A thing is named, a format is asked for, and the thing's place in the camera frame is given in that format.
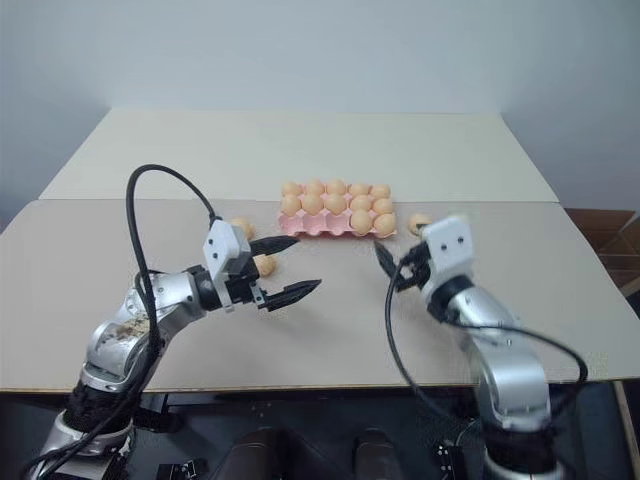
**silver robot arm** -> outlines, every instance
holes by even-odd
[[[152,274],[160,351],[144,385],[153,376],[171,340],[208,311],[222,308],[232,312],[234,304],[248,302],[271,311],[311,293],[320,280],[298,282],[275,295],[268,295],[258,284],[259,273],[252,256],[275,254],[296,242],[295,238],[282,236],[249,244],[239,227],[218,219],[203,246],[207,268],[198,266],[181,273]],[[132,286],[115,317],[100,325],[91,336],[78,385],[67,408],[56,417],[41,454],[71,445],[109,418],[123,395],[144,373],[148,333],[144,304]],[[112,477],[114,471],[122,468],[120,452],[126,447],[136,408],[137,398],[73,458],[57,468],[56,473],[91,480],[115,478]],[[41,473],[54,461],[37,464],[30,473],[31,478],[42,478]]]
[[[418,287],[438,321],[460,327],[520,327],[520,319],[475,286],[469,226],[446,218],[420,228],[422,242],[400,261],[410,278],[396,289]],[[392,277],[391,254],[376,244],[378,261]],[[516,332],[463,329],[460,347],[477,383],[475,397],[486,436],[485,474],[498,479],[560,479],[550,433],[551,404],[544,369],[529,342]]]

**egg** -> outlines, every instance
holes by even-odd
[[[309,183],[307,183],[304,191],[307,194],[311,193],[313,195],[322,195],[324,193],[324,183],[322,183],[317,178],[314,178]]]
[[[391,189],[389,185],[374,185],[371,187],[369,194],[374,198],[389,198],[391,196]]]
[[[289,181],[282,184],[282,189],[280,191],[282,192],[283,197],[285,195],[300,195],[302,193],[302,188],[300,188],[300,185],[297,183]]]
[[[249,223],[249,220],[246,218],[238,217],[231,220],[231,225],[235,225],[236,227],[240,227],[244,236],[247,237],[247,240],[251,240],[255,235],[255,231],[253,225]]]
[[[396,216],[393,213],[385,213],[376,218],[373,226],[378,231],[378,235],[386,237],[396,229]]]
[[[367,195],[369,193],[369,185],[366,183],[352,183],[349,187],[349,193],[354,197]]]
[[[296,195],[290,193],[282,197],[282,202],[280,203],[280,210],[282,210],[282,213],[284,213],[288,217],[293,217],[296,214],[296,212],[301,208],[302,208],[302,203],[300,202],[300,199]]]
[[[351,227],[360,235],[366,235],[371,230],[371,224],[373,223],[369,212],[364,210],[357,210],[351,215]]]
[[[373,211],[379,215],[393,212],[393,203],[389,198],[379,198],[373,202]]]
[[[347,201],[342,195],[332,193],[324,199],[324,207],[334,215],[340,215],[347,208]]]
[[[342,180],[335,178],[327,183],[327,193],[337,193],[338,195],[344,195],[345,193],[347,193],[347,186]]]
[[[418,225],[429,225],[433,220],[429,215],[425,215],[424,213],[414,213],[409,218],[409,231],[414,235],[420,235],[420,229]]]
[[[268,277],[276,269],[276,260],[272,255],[256,255],[253,257],[258,273],[261,277]]]
[[[323,207],[322,199],[318,195],[307,193],[302,197],[302,208],[310,215],[317,215]]]
[[[351,210],[369,210],[371,208],[371,200],[368,195],[358,195],[353,197],[349,204]]]

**pink egg carton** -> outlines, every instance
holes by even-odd
[[[327,196],[327,193],[323,193],[322,195],[320,195],[320,198],[322,198],[322,201],[324,202]],[[360,235],[351,226],[351,214],[353,213],[353,211],[349,208],[349,204],[351,203],[351,199],[353,198],[353,196],[349,192],[345,193],[343,196],[347,203],[347,208],[339,215],[334,215],[326,208],[320,210],[317,215],[311,215],[310,213],[305,212],[303,209],[298,210],[293,217],[289,217],[288,215],[279,212],[278,224],[286,235],[295,236],[301,233],[306,233],[307,235],[317,237],[318,235],[326,232],[335,237],[338,237],[347,232],[350,232],[356,237],[363,237],[364,235]],[[303,197],[304,193],[298,195],[298,198],[301,201]],[[368,197],[369,200],[371,200],[371,204],[373,204],[376,199],[371,195],[368,195]],[[374,219],[378,216],[378,214],[374,210],[369,210],[369,216]],[[378,230],[376,230],[375,228],[371,228],[368,233],[372,233],[378,238],[386,238],[397,232],[396,230],[394,230],[388,235],[380,235]]]

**floor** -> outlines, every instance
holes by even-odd
[[[640,307],[640,294],[630,299]],[[632,414],[640,420],[640,383],[627,382]],[[473,415],[470,389],[430,390],[462,418]],[[557,387],[552,390],[555,398]],[[160,463],[183,463],[205,458],[215,468],[233,441],[260,427],[284,428],[296,433],[332,471],[331,478],[352,478],[354,439],[366,428],[377,427],[393,440],[407,479],[437,479],[435,445],[455,440],[466,425],[443,424],[425,411],[406,389],[281,392],[214,396],[182,394],[148,396],[148,406],[167,403],[179,414],[183,427],[176,433],[138,430],[129,473],[132,479],[154,479]],[[16,478],[24,462],[44,442],[63,396],[0,395],[0,478]],[[590,384],[574,407],[557,423],[559,455],[587,480],[632,478],[612,386]],[[482,442],[465,434],[461,445],[470,478],[481,478]]]

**table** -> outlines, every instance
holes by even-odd
[[[639,374],[640,322],[499,116],[115,109],[0,236],[0,389],[68,391],[77,381],[91,332],[119,308],[135,272],[124,187],[151,161],[221,198],[214,206],[226,218],[249,217],[260,236],[278,233],[274,200],[287,178],[391,184],[399,232],[385,242],[396,254],[415,243],[403,228],[410,214],[464,214],[478,283],[527,327],[582,353],[591,379]],[[202,263],[202,206],[162,175],[140,187],[150,265],[179,271]],[[279,256],[278,273],[264,284],[277,291],[309,278],[323,284],[286,310],[247,305],[189,326],[149,390],[402,385],[386,346],[387,279],[371,240],[304,238]],[[419,382],[469,383],[459,333],[434,322],[417,292],[398,296],[394,322]],[[536,349],[550,381],[575,378],[561,354]]]

